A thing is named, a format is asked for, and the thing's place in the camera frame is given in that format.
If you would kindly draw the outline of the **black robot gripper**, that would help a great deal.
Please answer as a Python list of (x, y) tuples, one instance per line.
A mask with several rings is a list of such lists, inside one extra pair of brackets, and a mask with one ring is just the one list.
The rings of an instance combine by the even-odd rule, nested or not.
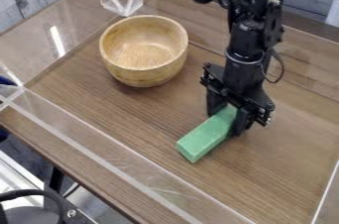
[(238, 137), (258, 122), (269, 124), (276, 109), (273, 100), (264, 90), (272, 56), (264, 56), (256, 62), (240, 62), (228, 59), (226, 65), (208, 62), (204, 65), (202, 84), (208, 87), (208, 113), (214, 116), (233, 104), (236, 120), (232, 136)]

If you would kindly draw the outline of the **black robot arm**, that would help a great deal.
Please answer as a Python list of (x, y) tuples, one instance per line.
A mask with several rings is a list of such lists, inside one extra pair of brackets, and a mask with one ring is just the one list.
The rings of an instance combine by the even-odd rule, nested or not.
[(218, 114), (237, 108), (232, 135), (238, 136), (253, 124), (268, 125), (276, 105), (264, 90), (270, 63), (281, 56), (284, 0), (194, 0), (218, 2), (229, 10), (230, 43), (226, 64), (204, 66), (202, 84), (208, 87), (208, 110)]

